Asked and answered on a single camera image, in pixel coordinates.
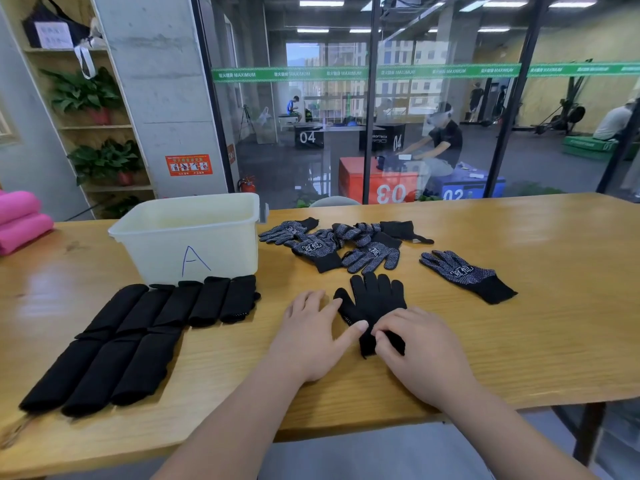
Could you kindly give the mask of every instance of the white plastic container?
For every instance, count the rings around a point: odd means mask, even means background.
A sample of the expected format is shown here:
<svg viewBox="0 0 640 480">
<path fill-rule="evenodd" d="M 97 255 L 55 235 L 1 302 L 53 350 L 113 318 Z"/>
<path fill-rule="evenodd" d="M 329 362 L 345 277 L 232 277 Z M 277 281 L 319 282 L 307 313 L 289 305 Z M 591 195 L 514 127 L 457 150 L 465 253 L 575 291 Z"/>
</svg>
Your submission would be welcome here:
<svg viewBox="0 0 640 480">
<path fill-rule="evenodd" d="M 258 270 L 260 199 L 254 193 L 150 200 L 110 227 L 146 284 L 176 285 Z"/>
</svg>

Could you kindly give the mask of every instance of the white paper label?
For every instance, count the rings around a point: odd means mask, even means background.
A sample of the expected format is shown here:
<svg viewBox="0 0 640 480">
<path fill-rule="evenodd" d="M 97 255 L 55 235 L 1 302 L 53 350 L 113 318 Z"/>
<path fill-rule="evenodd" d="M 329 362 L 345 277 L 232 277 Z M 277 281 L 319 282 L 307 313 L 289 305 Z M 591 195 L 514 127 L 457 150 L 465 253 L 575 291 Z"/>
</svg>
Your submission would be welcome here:
<svg viewBox="0 0 640 480">
<path fill-rule="evenodd" d="M 73 48 L 69 26 L 64 22 L 36 22 L 42 48 Z"/>
</svg>

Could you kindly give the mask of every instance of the wooden table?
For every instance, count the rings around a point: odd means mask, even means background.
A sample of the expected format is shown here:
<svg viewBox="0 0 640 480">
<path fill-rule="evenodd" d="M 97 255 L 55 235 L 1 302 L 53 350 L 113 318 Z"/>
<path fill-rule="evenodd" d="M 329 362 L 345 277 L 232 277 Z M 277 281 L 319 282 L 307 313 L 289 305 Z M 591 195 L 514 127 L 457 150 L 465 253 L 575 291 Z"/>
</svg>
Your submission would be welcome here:
<svg viewBox="0 0 640 480">
<path fill-rule="evenodd" d="M 476 377 L 516 408 L 640 395 L 640 207 L 599 194 L 272 211 L 265 230 L 314 216 L 320 227 L 413 220 L 434 246 L 403 243 L 406 301 L 434 311 L 460 336 Z M 349 287 L 346 270 L 319 274 L 292 252 L 260 244 L 262 300 L 242 323 L 188 330 L 153 397 L 80 420 L 55 411 L 25 420 L 17 405 L 116 290 L 139 281 L 110 221 L 62 223 L 0 261 L 0 478 L 107 467 L 167 454 L 244 379 L 306 289 Z M 418 263 L 455 250 L 492 267 L 519 292 L 500 305 Z M 334 332 L 346 325 L 336 318 Z M 322 380 L 302 387 L 278 440 L 437 419 L 357 345 Z"/>
</svg>

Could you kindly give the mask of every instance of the pink roll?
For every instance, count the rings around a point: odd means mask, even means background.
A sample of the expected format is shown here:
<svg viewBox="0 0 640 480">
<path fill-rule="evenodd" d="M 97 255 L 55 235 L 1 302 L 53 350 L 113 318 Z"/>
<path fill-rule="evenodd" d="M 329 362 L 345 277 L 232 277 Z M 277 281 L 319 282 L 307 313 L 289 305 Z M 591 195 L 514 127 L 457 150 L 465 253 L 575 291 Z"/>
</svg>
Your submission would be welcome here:
<svg viewBox="0 0 640 480">
<path fill-rule="evenodd" d="M 0 224 L 40 211 L 40 201 L 31 192 L 19 190 L 0 195 Z"/>
<path fill-rule="evenodd" d="M 53 229 L 53 219 L 46 214 L 31 214 L 0 225 L 0 256 Z"/>
</svg>

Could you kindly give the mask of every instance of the black t-shirt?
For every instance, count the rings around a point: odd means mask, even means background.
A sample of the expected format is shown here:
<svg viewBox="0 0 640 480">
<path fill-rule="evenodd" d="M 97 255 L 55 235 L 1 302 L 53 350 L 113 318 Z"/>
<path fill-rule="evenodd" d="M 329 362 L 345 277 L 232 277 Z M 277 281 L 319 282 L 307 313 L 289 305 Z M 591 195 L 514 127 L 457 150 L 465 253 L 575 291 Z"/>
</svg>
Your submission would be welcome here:
<svg viewBox="0 0 640 480">
<path fill-rule="evenodd" d="M 480 103 L 480 98 L 484 94 L 484 90 L 481 88 L 475 88 L 471 91 L 471 101 L 469 102 L 470 107 L 477 107 L 478 103 Z"/>
<path fill-rule="evenodd" d="M 462 151 L 462 131 L 460 131 L 460 127 L 451 120 L 444 128 L 436 127 L 429 131 L 429 136 L 433 140 L 434 147 L 443 141 L 451 145 L 436 158 L 446 161 L 455 168 L 458 160 L 460 160 L 460 152 Z"/>
</svg>

